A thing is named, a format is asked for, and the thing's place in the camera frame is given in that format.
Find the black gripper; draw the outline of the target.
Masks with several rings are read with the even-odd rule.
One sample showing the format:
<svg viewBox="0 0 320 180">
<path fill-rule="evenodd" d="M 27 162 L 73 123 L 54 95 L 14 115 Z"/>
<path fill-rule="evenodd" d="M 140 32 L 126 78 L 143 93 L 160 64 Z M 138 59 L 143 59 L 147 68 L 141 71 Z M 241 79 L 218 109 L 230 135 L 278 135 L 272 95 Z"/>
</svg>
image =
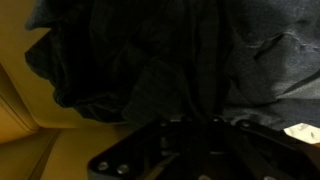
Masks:
<svg viewBox="0 0 320 180">
<path fill-rule="evenodd" d="M 89 161 L 88 180 L 320 180 L 319 149 L 249 120 L 155 121 Z"/>
</svg>

